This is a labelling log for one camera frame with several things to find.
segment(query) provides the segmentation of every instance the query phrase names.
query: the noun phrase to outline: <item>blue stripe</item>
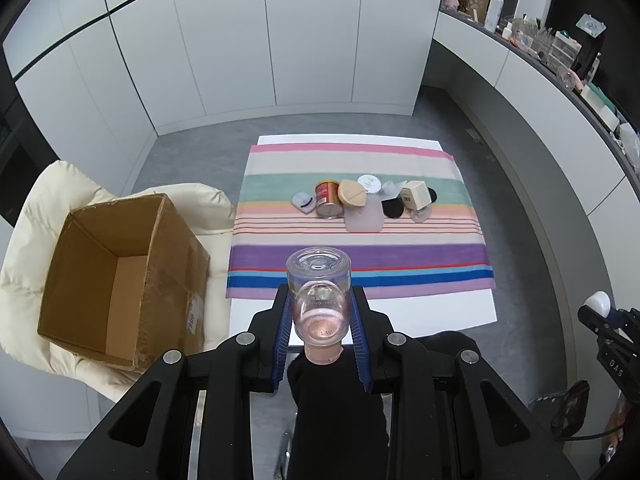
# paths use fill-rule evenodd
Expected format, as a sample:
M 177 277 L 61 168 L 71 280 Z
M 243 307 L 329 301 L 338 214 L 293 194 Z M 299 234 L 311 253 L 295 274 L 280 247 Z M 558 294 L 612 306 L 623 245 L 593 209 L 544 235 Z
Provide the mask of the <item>blue stripe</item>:
M 362 286 L 398 286 L 398 285 L 424 285 L 426 283 L 449 283 L 477 280 L 479 278 L 492 278 L 494 272 L 491 269 L 471 270 L 469 272 L 444 272 L 440 274 L 412 274 L 409 276 L 353 276 L 351 283 Z M 227 286 L 237 288 L 278 288 L 281 283 L 286 283 L 286 276 L 229 276 Z
M 445 274 L 451 272 L 471 272 L 472 270 L 491 270 L 490 265 L 471 265 L 460 267 L 435 267 L 434 269 L 394 269 L 394 270 L 354 270 L 354 278 L 375 278 L 378 276 L 412 276 L 418 274 Z M 229 276 L 248 278 L 286 278 L 287 273 L 282 270 L 232 270 Z

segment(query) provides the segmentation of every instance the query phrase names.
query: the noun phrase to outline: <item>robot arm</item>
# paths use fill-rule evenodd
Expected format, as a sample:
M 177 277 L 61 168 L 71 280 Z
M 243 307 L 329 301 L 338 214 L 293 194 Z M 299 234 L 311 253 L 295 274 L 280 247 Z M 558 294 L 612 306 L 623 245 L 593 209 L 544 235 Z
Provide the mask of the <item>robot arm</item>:
M 58 480 L 186 479 L 200 390 L 206 403 L 198 478 L 252 479 L 249 392 L 274 392 L 282 379 L 288 297 L 281 285 L 270 310 L 215 350 L 166 352 L 87 437 Z M 427 351 L 370 310 L 358 286 L 351 291 L 351 333 L 364 388 L 393 394 L 389 480 L 578 478 L 476 352 Z

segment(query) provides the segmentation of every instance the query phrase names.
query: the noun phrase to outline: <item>clear glass jar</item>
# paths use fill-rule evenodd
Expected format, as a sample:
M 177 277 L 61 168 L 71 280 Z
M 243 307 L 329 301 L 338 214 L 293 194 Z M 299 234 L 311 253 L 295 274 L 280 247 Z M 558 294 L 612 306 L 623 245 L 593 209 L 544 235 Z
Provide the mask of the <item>clear glass jar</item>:
M 340 357 L 349 329 L 351 259 L 331 247 L 309 247 L 287 259 L 294 328 L 315 364 Z

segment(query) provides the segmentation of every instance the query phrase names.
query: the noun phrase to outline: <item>pink stripe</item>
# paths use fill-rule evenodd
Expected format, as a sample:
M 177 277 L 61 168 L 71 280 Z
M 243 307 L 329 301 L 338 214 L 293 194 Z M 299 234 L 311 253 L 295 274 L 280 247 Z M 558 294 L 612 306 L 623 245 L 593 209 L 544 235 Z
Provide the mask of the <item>pink stripe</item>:
M 484 288 L 495 288 L 494 279 L 479 278 L 463 282 L 428 283 L 426 285 L 368 286 L 365 287 L 365 293 L 370 300 L 389 300 L 414 296 L 435 296 L 436 294 L 482 290 Z M 226 296 L 243 300 L 273 300 L 276 297 L 276 289 L 230 287 L 226 290 Z
M 411 148 L 409 146 L 380 146 L 378 144 L 341 144 L 340 142 L 301 142 L 299 144 L 259 144 L 252 146 L 251 153 L 263 152 L 370 152 L 402 153 L 403 155 L 437 156 L 448 158 L 449 153 L 429 148 Z

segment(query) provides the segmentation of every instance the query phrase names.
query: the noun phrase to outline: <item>purple stripe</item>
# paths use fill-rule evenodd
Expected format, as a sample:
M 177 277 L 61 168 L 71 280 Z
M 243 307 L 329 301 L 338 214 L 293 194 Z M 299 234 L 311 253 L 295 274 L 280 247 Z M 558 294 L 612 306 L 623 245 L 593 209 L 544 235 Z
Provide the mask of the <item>purple stripe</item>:
M 449 294 L 450 292 L 464 292 L 466 290 L 481 290 L 495 288 L 492 278 L 479 278 L 464 282 L 430 283 L 427 285 L 403 286 L 369 286 L 365 293 L 369 300 L 387 300 L 391 298 L 412 298 L 414 296 L 434 296 L 435 294 Z M 275 288 L 228 288 L 228 298 L 244 300 L 273 300 L 276 296 Z
M 287 258 L 304 247 L 306 246 L 236 245 L 231 247 L 229 270 L 284 270 Z M 333 247 L 346 252 L 356 270 L 489 264 L 484 244 Z
M 226 288 L 226 297 L 238 298 L 240 300 L 274 300 L 277 290 L 277 288 L 228 286 Z

